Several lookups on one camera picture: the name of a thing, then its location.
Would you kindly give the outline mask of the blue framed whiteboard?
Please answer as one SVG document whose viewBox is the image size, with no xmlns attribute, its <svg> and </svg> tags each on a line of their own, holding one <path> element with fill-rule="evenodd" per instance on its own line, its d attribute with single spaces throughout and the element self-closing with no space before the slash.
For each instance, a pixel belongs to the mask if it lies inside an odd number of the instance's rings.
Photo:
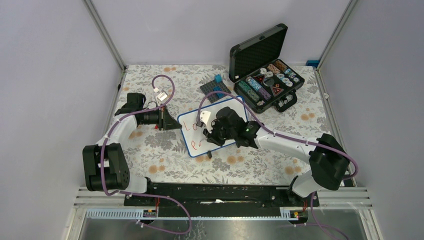
<svg viewBox="0 0 424 240">
<path fill-rule="evenodd" d="M 247 120 L 247 110 L 244 105 L 240 103 L 240 101 L 244 102 L 245 100 L 241 96 L 237 96 L 237 99 L 230 98 L 222 101 L 215 102 L 213 104 L 209 104 L 203 106 L 201 109 L 203 111 L 208 111 L 211 113 L 211 117 L 215 117 L 216 113 L 224 108 L 229 107 L 234 110 L 239 117 L 243 118 L 244 121 Z M 188 155 L 192 158 L 198 157 L 200 155 L 204 155 L 209 151 L 215 151 L 221 148 L 214 143 L 207 142 L 205 135 L 203 134 L 203 130 L 205 127 L 200 127 L 196 125 L 196 117 L 198 110 L 194 109 L 192 111 L 180 114 L 177 117 L 177 121 L 181 124 L 181 133 L 185 145 L 188 150 Z"/>
</svg>

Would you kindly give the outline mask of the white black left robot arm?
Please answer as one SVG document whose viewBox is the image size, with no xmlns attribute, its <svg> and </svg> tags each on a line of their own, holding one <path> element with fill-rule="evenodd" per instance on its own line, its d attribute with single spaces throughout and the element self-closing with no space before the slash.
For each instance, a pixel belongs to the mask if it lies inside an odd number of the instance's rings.
<svg viewBox="0 0 424 240">
<path fill-rule="evenodd" d="M 130 176 L 130 170 L 123 151 L 123 144 L 140 125 L 155 125 L 159 130 L 181 129 L 182 125 L 173 118 L 167 107 L 132 114 L 121 120 L 126 114 L 144 109 L 146 97 L 142 93 L 129 93 L 127 102 L 116 111 L 111 134 L 106 133 L 94 145 L 82 150 L 85 184 L 89 191 L 102 192 L 103 185 L 108 191 L 127 191 L 136 193 L 136 199 L 144 206 L 152 204 L 155 192 L 148 187 L 148 179 Z"/>
</svg>

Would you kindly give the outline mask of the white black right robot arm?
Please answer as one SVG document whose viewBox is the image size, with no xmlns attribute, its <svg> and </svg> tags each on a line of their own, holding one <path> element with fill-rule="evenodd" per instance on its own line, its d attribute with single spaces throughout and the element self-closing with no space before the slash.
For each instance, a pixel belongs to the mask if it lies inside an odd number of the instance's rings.
<svg viewBox="0 0 424 240">
<path fill-rule="evenodd" d="M 310 170 L 295 177 L 286 193 L 293 206 L 301 205 L 315 191 L 338 190 L 349 166 L 344 149 L 327 133 L 305 138 L 270 130 L 257 120 L 244 120 L 230 107 L 220 109 L 215 116 L 203 110 L 197 119 L 205 126 L 203 134 L 208 143 L 222 147 L 233 140 L 237 147 L 273 150 L 308 163 Z"/>
</svg>

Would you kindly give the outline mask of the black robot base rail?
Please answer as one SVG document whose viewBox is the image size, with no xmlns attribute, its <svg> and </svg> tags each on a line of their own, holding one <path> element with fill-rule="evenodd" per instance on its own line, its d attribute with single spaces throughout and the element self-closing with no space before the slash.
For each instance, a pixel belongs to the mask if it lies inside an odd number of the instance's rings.
<svg viewBox="0 0 424 240">
<path fill-rule="evenodd" d="M 149 182 L 148 196 L 128 196 L 126 207 L 152 207 L 166 217 L 183 213 L 206 217 L 276 216 L 281 208 L 319 206 L 315 197 L 299 197 L 286 185 L 230 185 Z"/>
</svg>

